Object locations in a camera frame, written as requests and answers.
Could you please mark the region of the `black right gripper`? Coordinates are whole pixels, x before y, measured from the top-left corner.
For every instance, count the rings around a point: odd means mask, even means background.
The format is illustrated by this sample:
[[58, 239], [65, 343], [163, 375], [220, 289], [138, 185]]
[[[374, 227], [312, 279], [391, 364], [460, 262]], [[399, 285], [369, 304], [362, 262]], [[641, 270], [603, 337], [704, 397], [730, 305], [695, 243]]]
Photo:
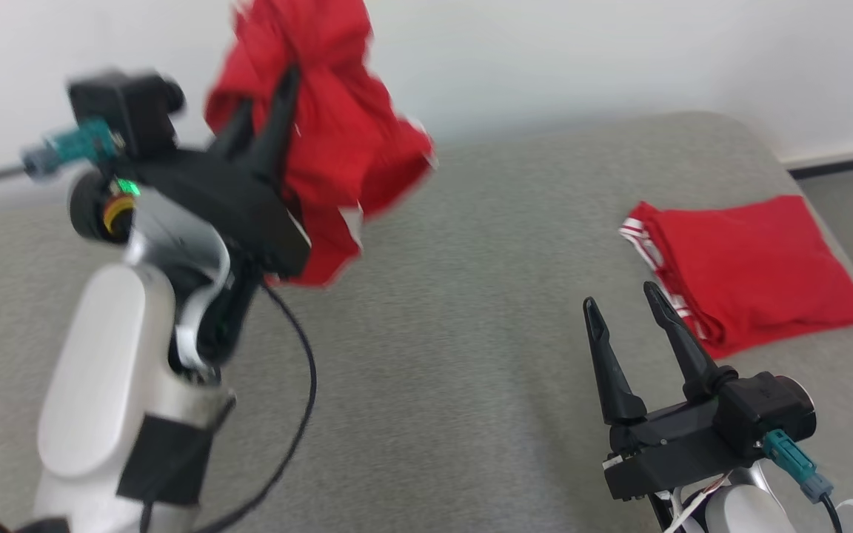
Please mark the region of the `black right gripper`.
[[[666, 332], [688, 401], [707, 401], [738, 379], [731, 366], [715, 364], [656, 283], [644, 282], [643, 293], [657, 325]], [[690, 485], [763, 459], [761, 449], [750, 446], [738, 451], [717, 431], [714, 399], [696, 405], [681, 403], [647, 415], [643, 399], [631, 391], [614, 354], [609, 328], [595, 299], [583, 301], [583, 318], [601, 414], [610, 426], [609, 458], [620, 458], [603, 471], [614, 500]]]

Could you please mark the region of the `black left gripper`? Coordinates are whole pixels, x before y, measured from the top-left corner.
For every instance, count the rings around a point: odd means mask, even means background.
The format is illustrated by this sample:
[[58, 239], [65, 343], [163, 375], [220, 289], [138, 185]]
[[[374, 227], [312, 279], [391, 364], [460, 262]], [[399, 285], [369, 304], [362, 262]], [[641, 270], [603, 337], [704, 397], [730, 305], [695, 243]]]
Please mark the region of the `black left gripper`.
[[[285, 278], [304, 272], [311, 250], [301, 226], [271, 188], [284, 182], [299, 84], [298, 65], [289, 65], [254, 141], [252, 101], [243, 100], [214, 135], [209, 152], [177, 149], [130, 166], [138, 181], [206, 221]], [[248, 145], [247, 166], [256, 178], [230, 162]]]

